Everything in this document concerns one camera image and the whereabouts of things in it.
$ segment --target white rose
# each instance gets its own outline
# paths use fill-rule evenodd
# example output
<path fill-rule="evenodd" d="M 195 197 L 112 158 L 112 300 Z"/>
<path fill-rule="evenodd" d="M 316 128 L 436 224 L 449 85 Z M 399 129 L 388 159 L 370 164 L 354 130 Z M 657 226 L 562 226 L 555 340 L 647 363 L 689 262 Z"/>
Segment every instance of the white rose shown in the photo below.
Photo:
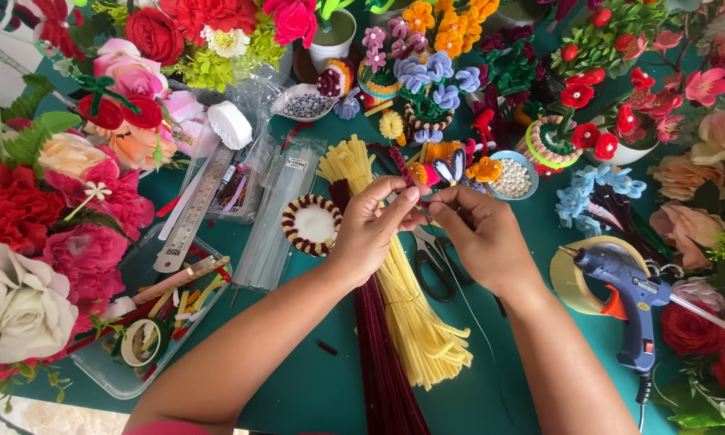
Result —
<path fill-rule="evenodd" d="M 77 319 L 69 290 L 66 276 L 0 243 L 0 363 L 49 357 L 67 346 Z"/>
<path fill-rule="evenodd" d="M 37 162 L 45 170 L 82 178 L 91 168 L 109 157 L 85 138 L 57 133 L 43 144 Z"/>

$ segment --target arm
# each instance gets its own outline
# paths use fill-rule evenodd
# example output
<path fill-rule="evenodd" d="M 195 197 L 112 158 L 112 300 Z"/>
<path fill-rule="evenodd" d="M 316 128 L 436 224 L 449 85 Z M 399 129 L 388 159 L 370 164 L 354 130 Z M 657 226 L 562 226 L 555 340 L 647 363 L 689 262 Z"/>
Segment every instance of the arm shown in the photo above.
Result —
<path fill-rule="evenodd" d="M 455 186 L 435 193 L 429 212 L 465 269 L 509 307 L 542 432 L 638 434 L 607 371 L 542 282 L 510 206 Z"/>
<path fill-rule="evenodd" d="M 404 192 L 379 211 L 379 202 L 394 191 Z M 402 179 L 379 177 L 349 203 L 325 262 L 241 312 L 172 365 L 139 400 L 125 430 L 178 420 L 211 434 L 233 432 L 244 405 L 266 378 L 383 263 L 398 229 L 415 227 L 411 210 L 419 197 L 419 189 L 405 190 Z M 421 213 L 413 218 L 424 220 Z"/>

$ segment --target metal ruler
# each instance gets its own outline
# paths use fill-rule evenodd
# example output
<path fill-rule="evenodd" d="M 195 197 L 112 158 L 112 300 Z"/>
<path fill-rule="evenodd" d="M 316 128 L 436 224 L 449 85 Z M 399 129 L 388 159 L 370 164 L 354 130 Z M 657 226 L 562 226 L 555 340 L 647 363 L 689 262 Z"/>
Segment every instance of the metal ruler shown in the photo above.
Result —
<path fill-rule="evenodd" d="M 233 149 L 218 145 L 212 157 L 209 157 L 212 160 L 207 164 L 195 191 L 180 213 L 169 237 L 166 238 L 164 249 L 158 253 L 158 259 L 156 259 L 153 269 L 158 272 L 180 270 L 185 254 L 193 243 L 198 227 L 202 224 L 204 215 L 214 199 L 214 194 L 222 182 L 222 177 L 228 169 L 234 153 Z"/>

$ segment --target green table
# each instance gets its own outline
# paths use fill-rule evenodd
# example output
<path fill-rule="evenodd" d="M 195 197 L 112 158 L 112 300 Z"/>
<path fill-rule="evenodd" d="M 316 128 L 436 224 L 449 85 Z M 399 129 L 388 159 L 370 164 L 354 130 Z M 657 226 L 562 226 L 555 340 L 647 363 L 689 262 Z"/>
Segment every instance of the green table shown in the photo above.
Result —
<path fill-rule="evenodd" d="M 546 53 L 557 47 L 552 35 L 547 35 L 540 28 L 538 31 L 537 49 Z M 62 88 L 69 88 L 69 83 L 53 74 L 48 62 L 44 62 L 39 72 L 44 72 Z M 618 84 L 610 81 L 605 86 L 605 93 L 595 108 L 616 94 L 628 88 L 628 78 L 622 77 Z M 48 101 L 46 110 L 54 104 Z M 351 121 L 342 121 L 330 114 L 315 123 L 310 129 L 304 129 L 300 135 L 310 135 L 336 145 L 340 140 L 356 133 L 359 139 L 373 143 L 382 141 L 378 133 L 379 115 L 365 118 L 358 114 Z M 446 139 L 463 139 L 474 136 L 468 125 L 472 114 L 463 104 L 457 111 L 454 124 L 446 134 Z M 277 139 L 284 136 L 295 122 L 275 117 L 272 120 L 273 131 Z M 558 217 L 554 212 L 557 201 L 556 190 L 568 185 L 570 173 L 583 168 L 587 161 L 567 168 L 563 173 L 553 176 L 550 180 L 540 182 L 540 187 L 529 199 L 512 201 L 513 212 L 519 219 L 524 237 L 529 245 L 532 257 L 540 268 L 545 282 L 550 285 L 548 267 L 553 253 L 559 244 L 574 242 L 583 238 L 574 229 L 560 228 Z M 632 165 L 631 175 L 635 179 L 650 179 L 644 175 L 648 161 Z M 161 170 L 147 176 L 139 184 L 139 191 L 152 200 L 156 209 L 174 199 L 183 173 L 177 170 Z M 317 178 L 313 193 L 327 195 L 327 182 Z M 651 184 L 635 207 L 644 216 L 656 209 L 652 202 L 656 196 L 657 186 Z M 202 225 L 198 236 L 212 247 L 230 255 L 231 262 L 239 261 L 251 227 L 227 222 L 216 222 L 213 228 Z M 403 247 L 413 260 L 415 242 L 410 234 L 401 234 Z M 285 279 L 288 280 L 299 273 L 318 264 L 319 260 L 293 251 L 287 266 Z M 233 296 L 231 290 L 223 295 L 220 302 L 204 318 L 177 358 L 200 343 L 205 337 L 218 329 L 236 313 L 263 297 L 261 293 L 241 291 L 234 308 L 229 309 Z M 415 395 L 424 412 L 432 433 L 436 435 L 451 434 L 520 434 L 540 433 L 536 414 L 533 409 L 526 378 L 524 376 L 518 351 L 512 338 L 509 322 L 502 318 L 492 293 L 478 285 L 464 287 L 464 294 L 478 317 L 483 330 L 491 341 L 494 355 L 489 351 L 478 325 L 461 296 L 449 303 L 438 303 L 427 297 L 437 314 L 451 326 L 470 327 L 469 350 L 474 359 L 471 368 L 464 368 L 458 377 L 443 381 L 427 392 L 424 388 L 416 388 Z M 653 308 L 659 314 L 659 308 Z M 612 317 L 588 316 L 571 311 L 574 320 L 590 343 L 590 346 L 607 369 L 623 399 L 636 418 L 638 404 L 635 402 L 638 379 L 633 372 L 619 365 L 615 353 L 621 346 L 621 322 Z M 326 432 L 344 435 L 361 435 L 366 433 L 365 402 L 362 395 L 359 353 L 357 337 L 354 333 L 355 314 L 351 295 L 344 298 L 338 306 L 302 341 L 290 356 L 273 372 L 262 388 L 249 402 L 239 419 L 238 427 L 262 432 L 289 435 L 302 432 Z M 660 341 L 660 330 L 656 331 L 658 356 L 666 358 L 671 351 Z M 321 340 L 338 349 L 337 356 L 331 356 L 316 345 Z M 137 399 L 116 400 L 101 389 L 80 371 L 70 359 L 57 363 L 64 377 L 74 381 L 67 389 L 65 403 L 88 408 L 131 412 Z M 658 382 L 666 384 L 676 372 L 673 363 L 669 362 L 658 372 Z M 39 400 L 54 400 L 56 390 L 48 386 L 44 379 L 17 388 L 17 394 Z M 512 422 L 506 416 L 502 397 L 512 415 Z M 646 410 L 644 432 L 647 434 L 676 433 L 677 428 L 666 420 L 670 415 L 668 408 L 653 404 Z"/>

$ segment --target blue bowl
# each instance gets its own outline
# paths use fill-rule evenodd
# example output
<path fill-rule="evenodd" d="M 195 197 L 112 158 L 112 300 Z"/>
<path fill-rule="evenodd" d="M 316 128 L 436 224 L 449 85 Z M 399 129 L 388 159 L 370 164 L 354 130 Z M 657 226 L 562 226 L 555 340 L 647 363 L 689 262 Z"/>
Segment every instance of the blue bowl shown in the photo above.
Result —
<path fill-rule="evenodd" d="M 532 164 L 529 159 L 527 159 L 523 154 L 517 153 L 515 151 L 498 151 L 492 154 L 491 158 L 492 160 L 512 159 L 514 162 L 521 163 L 521 166 L 526 168 L 526 173 L 529 174 L 529 181 L 532 183 L 529 191 L 522 194 L 521 197 L 517 198 L 500 195 L 499 193 L 497 193 L 497 191 L 494 190 L 491 183 L 483 183 L 486 191 L 491 193 L 495 198 L 503 201 L 525 200 L 526 198 L 531 197 L 532 193 L 537 190 L 537 185 L 540 184 L 540 175 L 538 175 L 537 171 L 534 170 L 534 164 Z"/>

